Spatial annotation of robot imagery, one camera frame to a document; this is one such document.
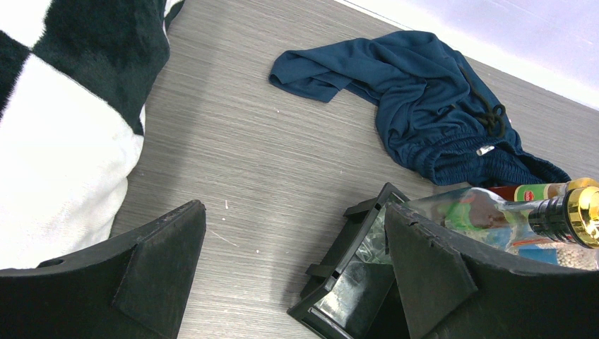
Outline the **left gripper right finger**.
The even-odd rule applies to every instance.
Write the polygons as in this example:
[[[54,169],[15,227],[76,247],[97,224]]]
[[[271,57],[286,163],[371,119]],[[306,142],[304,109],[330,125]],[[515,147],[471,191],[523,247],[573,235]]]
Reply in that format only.
[[[390,256],[412,338],[597,338],[598,273],[515,256],[399,204]]]

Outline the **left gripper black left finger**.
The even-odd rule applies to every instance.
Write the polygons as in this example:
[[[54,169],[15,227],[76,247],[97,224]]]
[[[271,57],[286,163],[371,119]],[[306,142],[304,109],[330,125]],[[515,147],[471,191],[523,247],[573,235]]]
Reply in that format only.
[[[1,271],[2,338],[176,338],[206,233],[189,201],[86,249]]]

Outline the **clear glass cruet gold spout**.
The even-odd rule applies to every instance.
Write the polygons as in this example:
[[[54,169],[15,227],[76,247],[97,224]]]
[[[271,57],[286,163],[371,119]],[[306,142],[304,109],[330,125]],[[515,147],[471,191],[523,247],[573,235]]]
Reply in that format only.
[[[448,230],[514,255],[520,246],[530,244],[576,244],[598,250],[598,188],[594,186],[520,202],[470,187],[404,206]]]

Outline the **sauce bottle yellow cap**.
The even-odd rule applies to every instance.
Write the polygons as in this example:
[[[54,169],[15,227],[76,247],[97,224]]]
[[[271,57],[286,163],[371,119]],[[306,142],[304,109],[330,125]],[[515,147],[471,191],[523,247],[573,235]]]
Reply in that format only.
[[[488,188],[489,191],[501,196],[507,201],[538,201],[563,196],[569,190],[598,187],[598,182],[589,177],[573,179],[564,183],[523,184],[518,186],[497,186]]]

